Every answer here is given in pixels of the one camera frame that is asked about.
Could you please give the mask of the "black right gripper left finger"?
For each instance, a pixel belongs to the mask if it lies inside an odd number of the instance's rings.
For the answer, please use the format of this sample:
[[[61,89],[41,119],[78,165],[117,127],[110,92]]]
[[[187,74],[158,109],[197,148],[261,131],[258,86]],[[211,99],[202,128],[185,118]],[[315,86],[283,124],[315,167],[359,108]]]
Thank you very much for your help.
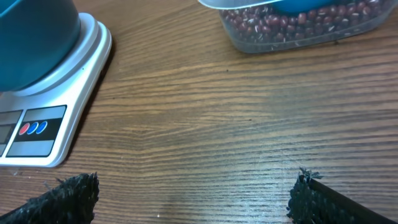
[[[56,188],[1,215],[1,224],[90,224],[99,200],[97,173],[80,174],[59,182]]]

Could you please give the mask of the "blue plastic measuring scoop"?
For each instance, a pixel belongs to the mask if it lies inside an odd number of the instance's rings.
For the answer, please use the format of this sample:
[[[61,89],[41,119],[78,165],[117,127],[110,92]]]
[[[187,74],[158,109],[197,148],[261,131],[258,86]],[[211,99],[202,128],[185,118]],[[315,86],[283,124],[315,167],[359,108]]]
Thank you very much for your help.
[[[294,14],[318,9],[319,7],[328,6],[332,3],[334,3],[334,0],[283,0],[273,2],[272,6],[278,11]]]

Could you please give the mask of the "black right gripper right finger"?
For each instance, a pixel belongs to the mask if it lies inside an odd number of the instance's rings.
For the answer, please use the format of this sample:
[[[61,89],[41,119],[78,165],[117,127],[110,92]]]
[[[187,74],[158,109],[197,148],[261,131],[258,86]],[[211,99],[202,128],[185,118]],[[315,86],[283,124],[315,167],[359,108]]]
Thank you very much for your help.
[[[287,217],[300,224],[397,224],[319,182],[323,176],[301,168],[290,190]]]

